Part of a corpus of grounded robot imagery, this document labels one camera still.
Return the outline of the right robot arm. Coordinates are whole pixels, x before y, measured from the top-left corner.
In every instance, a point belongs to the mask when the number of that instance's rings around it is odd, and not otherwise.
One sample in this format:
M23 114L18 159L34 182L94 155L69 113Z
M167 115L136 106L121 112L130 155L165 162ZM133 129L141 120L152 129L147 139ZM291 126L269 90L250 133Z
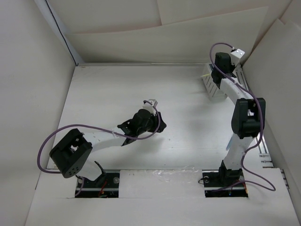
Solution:
M238 182L242 176L242 158L253 140L264 128L266 102L263 98L256 101L248 90L242 87L233 74L235 66L231 55L215 54L214 68L211 73L213 82L235 105L231 119L233 135L228 153L219 167L217 179L222 187Z

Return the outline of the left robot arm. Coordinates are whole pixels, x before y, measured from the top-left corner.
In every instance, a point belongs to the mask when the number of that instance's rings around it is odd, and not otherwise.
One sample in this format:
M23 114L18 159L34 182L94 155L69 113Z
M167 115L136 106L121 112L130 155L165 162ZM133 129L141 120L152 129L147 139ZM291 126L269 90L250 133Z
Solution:
M50 151L49 156L64 178L84 177L98 187L104 183L105 175L98 162L88 159L91 153L109 147L129 145L141 134L161 133L165 128L166 124L160 112L152 114L146 109L140 109L132 119L118 125L109 133L70 130Z

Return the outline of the white two-compartment organizer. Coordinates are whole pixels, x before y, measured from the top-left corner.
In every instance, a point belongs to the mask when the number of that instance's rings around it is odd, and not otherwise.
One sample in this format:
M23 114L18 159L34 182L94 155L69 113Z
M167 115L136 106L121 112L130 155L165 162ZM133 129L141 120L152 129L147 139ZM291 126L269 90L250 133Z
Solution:
M205 64L204 66L204 70L203 70L203 73L202 75L204 74L208 74L208 73L212 73L213 71L213 66L211 63L207 63ZM227 98L227 95L221 91L217 85L213 82L213 78L212 76L207 76L207 77L203 77L201 78L204 85L205 85L205 88L207 90L207 93L209 95L209 99L211 101L223 101Z

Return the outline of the clear light-blue pen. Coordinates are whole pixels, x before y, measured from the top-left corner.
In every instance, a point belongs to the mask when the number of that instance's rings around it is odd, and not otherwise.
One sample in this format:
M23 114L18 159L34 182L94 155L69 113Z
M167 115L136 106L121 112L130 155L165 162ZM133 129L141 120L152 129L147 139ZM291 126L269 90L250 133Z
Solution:
M230 149L230 147L231 147L232 139L233 139L233 137L230 138L230 140L229 140L229 142L228 142L228 144L227 144L227 146L226 146L226 150L227 150L227 151L228 151L228 150Z

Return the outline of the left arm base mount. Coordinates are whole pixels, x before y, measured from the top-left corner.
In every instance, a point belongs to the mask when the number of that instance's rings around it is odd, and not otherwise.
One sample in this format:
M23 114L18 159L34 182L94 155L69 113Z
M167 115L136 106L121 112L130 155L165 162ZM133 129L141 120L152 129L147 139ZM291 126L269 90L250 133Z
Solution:
M77 176L75 198L118 198L120 170L104 170L97 161L94 164L101 171L100 176L95 181Z

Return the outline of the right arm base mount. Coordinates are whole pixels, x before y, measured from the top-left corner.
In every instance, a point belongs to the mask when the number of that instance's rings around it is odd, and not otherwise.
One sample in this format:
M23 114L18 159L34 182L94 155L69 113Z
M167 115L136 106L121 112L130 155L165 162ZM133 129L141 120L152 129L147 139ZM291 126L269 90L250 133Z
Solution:
M206 198L248 197L243 181L242 169L227 170L224 166L219 169L202 170L202 178L198 181L204 186Z

